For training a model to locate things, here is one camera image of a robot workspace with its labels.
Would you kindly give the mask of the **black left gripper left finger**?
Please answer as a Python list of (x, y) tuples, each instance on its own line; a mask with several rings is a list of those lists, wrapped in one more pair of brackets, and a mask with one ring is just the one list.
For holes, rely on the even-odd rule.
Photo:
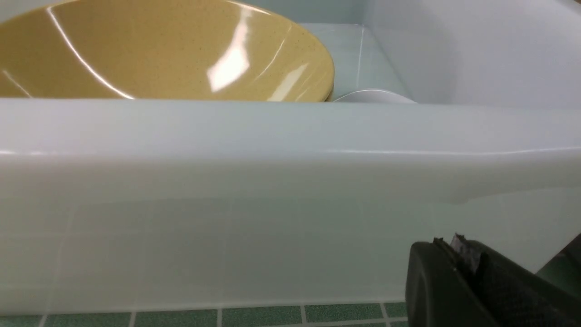
[(405, 304), (410, 327), (498, 327), (443, 242), (409, 249)]

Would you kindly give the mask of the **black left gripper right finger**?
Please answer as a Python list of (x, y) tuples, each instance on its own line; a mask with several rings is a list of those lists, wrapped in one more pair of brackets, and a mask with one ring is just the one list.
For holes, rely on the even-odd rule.
[(580, 300), (485, 244), (456, 234), (433, 243), (452, 263), (452, 290), (436, 291), (436, 327), (578, 327)]

